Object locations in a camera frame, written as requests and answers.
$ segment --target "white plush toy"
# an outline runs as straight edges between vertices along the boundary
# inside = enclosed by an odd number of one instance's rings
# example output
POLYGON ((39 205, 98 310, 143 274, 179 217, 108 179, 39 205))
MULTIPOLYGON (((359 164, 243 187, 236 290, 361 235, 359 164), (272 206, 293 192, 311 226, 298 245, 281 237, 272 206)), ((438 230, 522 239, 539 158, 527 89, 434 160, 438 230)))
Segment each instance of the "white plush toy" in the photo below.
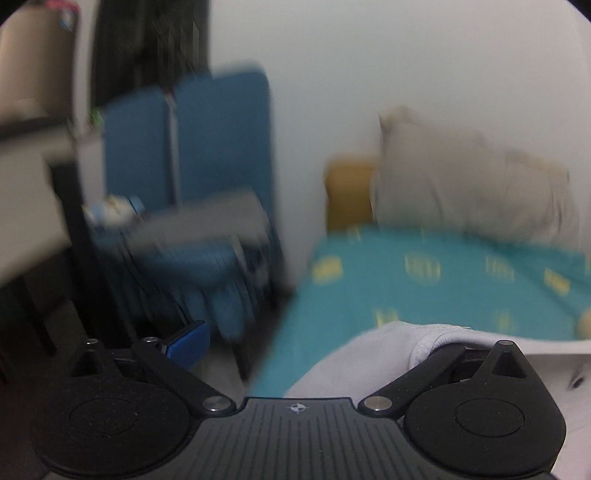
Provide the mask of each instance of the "white plush toy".
POLYGON ((109 195, 91 207, 84 207, 86 221, 94 227, 121 228, 137 220, 144 212, 144 205, 137 197, 109 195))

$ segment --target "pillow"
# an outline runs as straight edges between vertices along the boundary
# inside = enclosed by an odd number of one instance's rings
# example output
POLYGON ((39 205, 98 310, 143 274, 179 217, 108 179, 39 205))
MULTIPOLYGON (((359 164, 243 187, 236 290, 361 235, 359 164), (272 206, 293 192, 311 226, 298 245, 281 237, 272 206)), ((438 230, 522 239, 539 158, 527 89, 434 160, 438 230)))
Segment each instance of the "pillow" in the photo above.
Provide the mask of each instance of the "pillow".
POLYGON ((478 132, 401 112, 386 124, 372 181, 378 223, 577 246, 579 217, 567 177, 521 151, 492 148, 478 132))

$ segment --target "teal bed sheet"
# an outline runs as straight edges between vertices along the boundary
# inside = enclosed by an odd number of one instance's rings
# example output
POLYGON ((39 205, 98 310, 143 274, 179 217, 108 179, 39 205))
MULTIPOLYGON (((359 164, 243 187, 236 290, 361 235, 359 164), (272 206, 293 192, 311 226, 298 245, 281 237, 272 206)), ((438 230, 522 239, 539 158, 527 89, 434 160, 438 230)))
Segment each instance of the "teal bed sheet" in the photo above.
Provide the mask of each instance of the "teal bed sheet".
POLYGON ((358 334, 389 322, 449 323, 540 340, 575 340, 591 308, 591 259, 465 236, 378 228, 327 238, 250 394, 281 397, 358 334))

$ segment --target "floor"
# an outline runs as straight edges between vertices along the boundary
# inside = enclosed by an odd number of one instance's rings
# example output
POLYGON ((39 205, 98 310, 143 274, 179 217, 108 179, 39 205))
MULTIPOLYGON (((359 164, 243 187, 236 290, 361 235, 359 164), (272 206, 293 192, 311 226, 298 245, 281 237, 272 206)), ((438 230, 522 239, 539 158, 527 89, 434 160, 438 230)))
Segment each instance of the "floor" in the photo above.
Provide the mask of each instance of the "floor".
MULTIPOLYGON (((264 356, 282 308, 277 312, 263 312, 261 327, 249 338, 249 353, 254 370, 264 356)), ((73 306, 69 303, 46 319, 47 329, 57 346, 57 355, 47 357, 26 322, 4 326, 0 330, 0 352, 5 357, 8 385, 0 383, 0 478, 2 480, 38 480, 46 470, 35 457, 28 440, 30 421, 35 406, 85 333, 73 306)), ((238 375, 230 347, 220 339, 213 339, 207 355, 193 368, 193 373, 212 387, 240 403, 247 385, 238 375)))

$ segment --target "white fabric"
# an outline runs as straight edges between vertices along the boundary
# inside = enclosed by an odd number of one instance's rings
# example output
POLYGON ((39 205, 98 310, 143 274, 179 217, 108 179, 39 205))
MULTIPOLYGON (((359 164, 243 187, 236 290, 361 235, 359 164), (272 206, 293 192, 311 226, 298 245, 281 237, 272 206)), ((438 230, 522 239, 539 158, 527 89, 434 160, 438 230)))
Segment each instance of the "white fabric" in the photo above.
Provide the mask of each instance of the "white fabric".
POLYGON ((567 439, 553 473, 561 480, 591 478, 591 340, 543 342, 451 325, 392 322, 351 340, 316 364, 285 394, 288 398, 363 398, 425 360, 440 346, 490 348, 514 340, 544 381, 567 424, 567 439), (587 380, 579 388, 572 384, 587 380))
POLYGON ((383 155, 371 192, 381 225, 577 246, 579 216, 560 167, 409 109, 381 124, 383 155))

